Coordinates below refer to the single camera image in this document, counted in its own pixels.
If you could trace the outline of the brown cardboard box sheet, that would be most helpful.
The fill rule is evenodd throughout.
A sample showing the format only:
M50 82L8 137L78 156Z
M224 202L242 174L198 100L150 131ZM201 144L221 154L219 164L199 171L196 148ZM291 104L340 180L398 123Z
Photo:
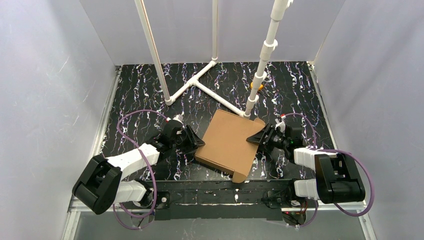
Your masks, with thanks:
M247 138L265 127L259 118L250 120L218 109L202 137L204 146L195 152L195 159L232 176L233 183L242 183L251 171L258 145Z

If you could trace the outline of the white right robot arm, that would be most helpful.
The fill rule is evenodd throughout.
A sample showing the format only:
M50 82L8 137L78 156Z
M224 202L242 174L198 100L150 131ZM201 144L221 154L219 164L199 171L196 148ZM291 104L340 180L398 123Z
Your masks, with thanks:
M315 172L313 179L295 179L282 198L298 201L302 198L320 200L325 204L361 202L366 191L357 165L352 157L341 152L324 152L306 147L300 127L266 124L259 132L249 136L247 142L257 144L261 151L274 149L284 152L290 163Z

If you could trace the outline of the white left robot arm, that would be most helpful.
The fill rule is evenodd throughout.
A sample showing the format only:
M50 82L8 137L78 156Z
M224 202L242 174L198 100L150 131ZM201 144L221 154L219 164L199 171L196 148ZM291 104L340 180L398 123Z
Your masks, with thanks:
M160 132L133 150L110 157L93 156L74 184L72 195L97 215L127 202L155 207L159 199L155 182L148 185L143 180L125 178L138 170L150 169L171 153L190 154L204 145L189 125L168 119Z

